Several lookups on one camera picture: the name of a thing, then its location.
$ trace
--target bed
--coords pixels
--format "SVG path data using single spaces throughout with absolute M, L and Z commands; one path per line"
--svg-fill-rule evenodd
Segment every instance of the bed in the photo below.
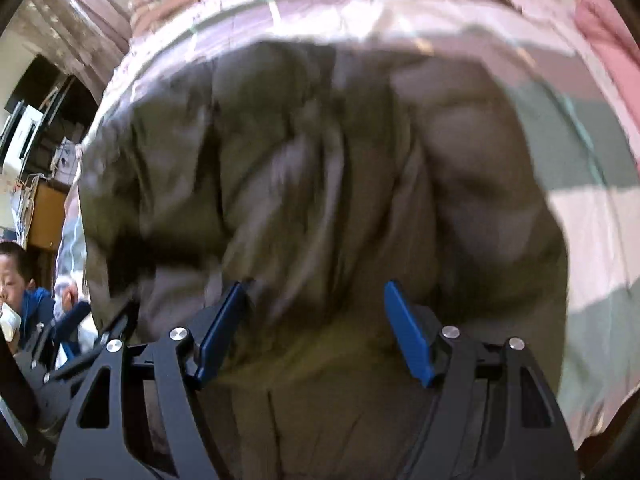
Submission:
M 132 40 L 82 150 L 100 137 L 105 120 L 143 99 L 153 81 L 257 40 L 357 45 L 376 38 L 424 56 L 479 60 L 516 110 L 568 250 L 559 404 L 576 447 L 602 432 L 640 384 L 639 134 L 575 28 L 575 0 L 185 2 L 157 12 Z M 143 3 L 156 11 L 162 6 L 162 0 Z M 75 281 L 89 298 L 86 253 L 74 186 L 56 294 Z

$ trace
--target dark green garment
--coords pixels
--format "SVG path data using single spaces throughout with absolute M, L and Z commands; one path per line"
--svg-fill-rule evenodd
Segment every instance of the dark green garment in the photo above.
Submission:
M 153 85 L 82 160 L 92 308 L 101 325 L 137 286 L 150 341 L 255 280 L 216 386 L 237 476 L 396 475 L 431 399 L 386 322 L 389 279 L 478 339 L 520 336 L 558 387 L 564 241 L 480 64 L 259 43 Z

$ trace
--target curtain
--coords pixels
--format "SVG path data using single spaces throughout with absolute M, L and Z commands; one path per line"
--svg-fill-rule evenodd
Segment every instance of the curtain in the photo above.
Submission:
M 8 28 L 75 75 L 98 104 L 131 36 L 127 19 L 107 0 L 24 0 Z

